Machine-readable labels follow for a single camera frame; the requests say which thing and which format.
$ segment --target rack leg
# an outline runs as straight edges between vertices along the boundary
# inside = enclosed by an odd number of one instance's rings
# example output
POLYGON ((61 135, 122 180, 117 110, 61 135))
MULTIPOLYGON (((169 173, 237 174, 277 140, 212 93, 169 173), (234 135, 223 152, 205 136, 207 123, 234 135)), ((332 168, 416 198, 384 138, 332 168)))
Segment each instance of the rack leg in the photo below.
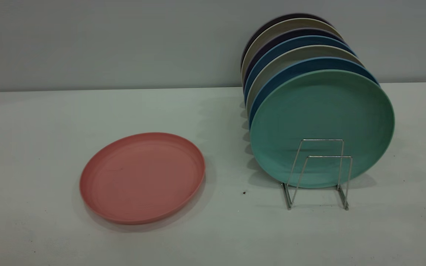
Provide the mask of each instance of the rack leg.
POLYGON ((287 210, 292 209, 292 202, 290 201, 289 188, 287 184, 282 183, 282 189, 284 190, 285 203, 287 204, 287 210))

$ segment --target beige plate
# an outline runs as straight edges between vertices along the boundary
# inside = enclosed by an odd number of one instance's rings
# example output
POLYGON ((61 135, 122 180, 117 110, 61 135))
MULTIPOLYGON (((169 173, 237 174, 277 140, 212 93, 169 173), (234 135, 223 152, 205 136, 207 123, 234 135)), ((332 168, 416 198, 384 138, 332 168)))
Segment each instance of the beige plate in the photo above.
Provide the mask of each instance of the beige plate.
POLYGON ((249 117, 249 112, 251 111, 252 103, 257 93, 259 93, 262 86, 264 86, 269 79, 274 77, 275 74, 296 62, 321 56, 333 56, 348 59, 364 67, 361 61, 352 53, 330 45, 308 45, 290 50, 267 64, 252 82, 246 99, 247 116, 249 117))
POLYGON ((293 18, 292 20, 284 20, 280 23, 273 25, 272 27, 269 27, 267 30, 262 32, 254 40, 254 42, 252 42, 249 49, 247 49, 243 63, 241 65, 241 80, 244 80, 244 74, 246 72, 247 66, 251 62, 254 54, 256 54, 256 52, 259 51, 259 49, 264 44, 281 35, 282 33, 300 28, 317 28, 326 30, 343 39, 343 37, 341 37, 341 35, 337 32, 335 28, 319 20, 314 20, 312 18, 293 18))

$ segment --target stack of plates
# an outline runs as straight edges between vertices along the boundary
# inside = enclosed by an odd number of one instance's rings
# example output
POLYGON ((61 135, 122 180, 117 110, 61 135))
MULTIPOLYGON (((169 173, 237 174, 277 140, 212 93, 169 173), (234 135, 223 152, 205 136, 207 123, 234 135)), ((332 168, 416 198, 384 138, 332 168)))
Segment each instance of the stack of plates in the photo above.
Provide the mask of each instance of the stack of plates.
MULTIPOLYGON (((281 182, 289 178, 302 139, 343 139, 345 155, 354 159, 351 178, 374 165, 389 146, 394 132, 389 98, 321 17, 289 14, 263 25, 244 49, 241 81, 252 151, 281 182)), ((341 143, 304 143, 294 173, 301 172, 307 155, 340 152, 341 143)), ((300 187, 336 185, 339 164, 309 161, 300 187)), ((290 184, 297 181, 298 174, 292 175, 290 184)))

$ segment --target plate rim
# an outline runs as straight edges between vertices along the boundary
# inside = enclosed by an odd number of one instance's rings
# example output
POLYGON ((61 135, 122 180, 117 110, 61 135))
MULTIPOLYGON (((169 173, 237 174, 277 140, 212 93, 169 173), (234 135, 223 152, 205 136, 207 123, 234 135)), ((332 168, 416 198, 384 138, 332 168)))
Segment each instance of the plate rim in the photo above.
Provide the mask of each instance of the plate rim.
POLYGON ((134 135, 129 135, 123 138, 120 138, 116 141, 113 141, 111 143, 109 143, 108 145, 104 146, 103 148, 101 148, 98 152, 96 152, 86 163, 85 167, 83 168, 83 171, 81 172, 80 175, 80 180, 78 181, 78 191, 81 195, 81 198, 84 202, 84 204, 89 207, 89 209, 99 215, 100 217, 102 217, 103 219, 106 219, 110 222, 114 222, 117 224, 148 224, 150 222, 156 222, 158 220, 164 219, 174 213, 176 213, 177 211, 179 211, 181 208, 183 208, 198 192, 198 190, 200 189, 201 185, 203 184, 203 181, 205 179, 205 175, 206 175, 206 162, 205 162, 205 158, 203 156, 203 153, 201 152, 201 150, 191 141, 189 141, 188 139, 181 137, 179 135, 176 134, 172 134, 172 133, 166 133, 166 132, 145 132, 145 133, 139 133, 139 134, 134 134, 134 135), (169 136, 169 137, 173 137, 173 138, 177 138, 177 139, 181 139, 182 141, 186 141, 189 145, 193 146, 195 151, 198 152, 198 154, 200 155, 200 161, 202 163, 202 175, 201 177, 199 177, 199 182, 198 185, 196 185, 196 187, 192 190, 192 193, 184 200, 182 201, 181 204, 179 204, 178 206, 176 206, 175 208, 162 213, 160 215, 157 215, 155 217, 150 217, 149 219, 137 219, 137 220, 132 220, 132 219, 117 219, 116 217, 111 217, 108 216, 106 214, 102 214, 101 212, 95 210, 91 204, 88 203, 88 201, 86 200, 86 195, 82 190, 82 183, 83 182, 87 182, 86 179, 88 177, 86 177, 88 174, 86 173, 86 171, 88 170, 88 166, 90 165, 90 163, 93 163, 92 161, 94 160, 94 158, 101 156, 101 153, 103 151, 105 151, 106 149, 113 147, 115 145, 117 145, 120 142, 123 142, 127 139, 131 139, 131 138, 136 138, 136 137, 141 137, 141 136, 145 136, 145 135, 164 135, 164 136, 169 136))

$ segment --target pink plate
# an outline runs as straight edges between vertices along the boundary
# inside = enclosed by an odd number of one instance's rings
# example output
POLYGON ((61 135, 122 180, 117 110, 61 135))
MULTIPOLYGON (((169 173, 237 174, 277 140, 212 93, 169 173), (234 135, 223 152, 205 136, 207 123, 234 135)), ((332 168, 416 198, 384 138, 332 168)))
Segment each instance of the pink plate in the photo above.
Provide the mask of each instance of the pink plate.
POLYGON ((205 161, 190 141, 143 133, 102 148, 85 166, 80 193, 93 212, 118 224, 146 224, 180 210, 200 187, 205 161))

